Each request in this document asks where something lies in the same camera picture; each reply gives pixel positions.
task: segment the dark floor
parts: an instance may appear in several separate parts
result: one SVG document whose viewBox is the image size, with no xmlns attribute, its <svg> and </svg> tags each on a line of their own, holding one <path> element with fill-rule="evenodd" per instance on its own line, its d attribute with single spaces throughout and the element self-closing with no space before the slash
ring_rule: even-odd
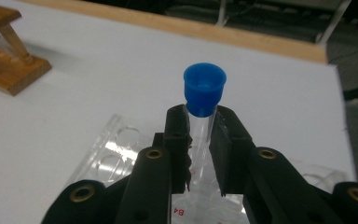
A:
<svg viewBox="0 0 358 224">
<path fill-rule="evenodd" d="M 208 7 L 182 4 L 166 11 L 168 16 L 208 23 L 216 23 L 217 13 L 218 4 L 210 4 Z M 328 15 L 321 15 L 320 12 L 298 11 L 291 8 L 271 9 L 255 5 L 241 8 L 228 6 L 226 26 L 314 42 L 327 23 Z M 346 23 L 342 20 L 325 47 L 329 62 L 338 66 L 342 89 L 344 91 L 357 89 L 358 25 L 355 22 Z M 358 175 L 358 101 L 348 101 L 346 108 L 348 130 Z"/>
</svg>

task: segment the wooden test tube rack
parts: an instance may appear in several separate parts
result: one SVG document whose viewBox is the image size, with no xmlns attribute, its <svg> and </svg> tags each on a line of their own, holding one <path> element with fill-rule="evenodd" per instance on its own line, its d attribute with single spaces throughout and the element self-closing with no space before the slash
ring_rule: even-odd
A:
<svg viewBox="0 0 358 224">
<path fill-rule="evenodd" d="M 0 91 L 11 95 L 24 90 L 51 68 L 47 60 L 28 53 L 10 26 L 12 21 L 20 17 L 18 10 L 0 7 L 0 36 L 11 52 L 0 49 Z"/>
</svg>

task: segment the blue rubber stopper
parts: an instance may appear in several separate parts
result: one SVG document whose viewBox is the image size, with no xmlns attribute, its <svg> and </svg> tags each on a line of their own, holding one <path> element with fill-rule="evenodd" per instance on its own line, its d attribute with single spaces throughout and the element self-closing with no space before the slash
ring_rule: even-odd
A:
<svg viewBox="0 0 358 224">
<path fill-rule="evenodd" d="M 198 118 L 212 115 L 222 98 L 226 73 L 211 63 L 196 63 L 185 70 L 187 110 Z"/>
</svg>

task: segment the white tabletop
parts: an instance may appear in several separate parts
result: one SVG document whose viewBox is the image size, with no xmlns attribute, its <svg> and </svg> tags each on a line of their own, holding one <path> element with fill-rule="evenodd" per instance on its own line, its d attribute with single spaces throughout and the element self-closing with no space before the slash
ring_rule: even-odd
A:
<svg viewBox="0 0 358 224">
<path fill-rule="evenodd" d="M 185 101 L 183 72 L 208 62 L 227 73 L 220 105 L 257 146 L 354 179 L 334 66 L 163 33 L 10 0 L 28 50 L 53 65 L 15 97 L 0 92 L 0 223 L 38 223 L 117 113 L 161 128 Z"/>
</svg>

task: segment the test tube rack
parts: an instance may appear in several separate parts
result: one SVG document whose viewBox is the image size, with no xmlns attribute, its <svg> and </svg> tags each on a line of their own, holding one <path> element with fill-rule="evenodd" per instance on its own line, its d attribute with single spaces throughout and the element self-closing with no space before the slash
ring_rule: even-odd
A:
<svg viewBox="0 0 358 224">
<path fill-rule="evenodd" d="M 16 95 L 42 77 L 50 63 L 31 55 L 11 27 L 18 10 L 0 7 L 0 91 Z"/>
</svg>

